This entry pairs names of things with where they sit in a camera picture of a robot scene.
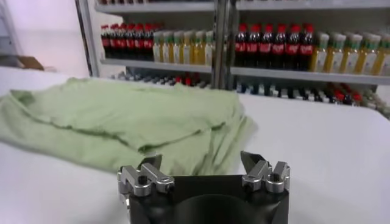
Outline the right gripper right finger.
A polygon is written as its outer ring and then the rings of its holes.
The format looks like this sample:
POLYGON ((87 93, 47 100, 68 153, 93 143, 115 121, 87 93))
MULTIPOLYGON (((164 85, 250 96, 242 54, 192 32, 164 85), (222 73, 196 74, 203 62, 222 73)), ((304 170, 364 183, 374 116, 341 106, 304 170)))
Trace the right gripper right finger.
POLYGON ((265 188, 272 194, 281 194, 290 189, 290 167, 284 161, 278 161, 275 167, 261 155, 241 151, 241 162, 246 174, 241 184, 251 192, 265 188))

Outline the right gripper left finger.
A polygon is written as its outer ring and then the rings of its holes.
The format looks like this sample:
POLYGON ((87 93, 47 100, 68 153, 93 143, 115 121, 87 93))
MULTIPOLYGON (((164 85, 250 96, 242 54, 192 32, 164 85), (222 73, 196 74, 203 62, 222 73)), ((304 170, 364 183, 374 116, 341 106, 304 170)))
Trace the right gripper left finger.
POLYGON ((120 167, 117 171, 119 193, 123 196, 147 197, 152 193, 153 186, 159 193, 170 193, 175 180, 160 171, 161 162, 162 155, 155 155, 143 159, 136 168, 120 167))

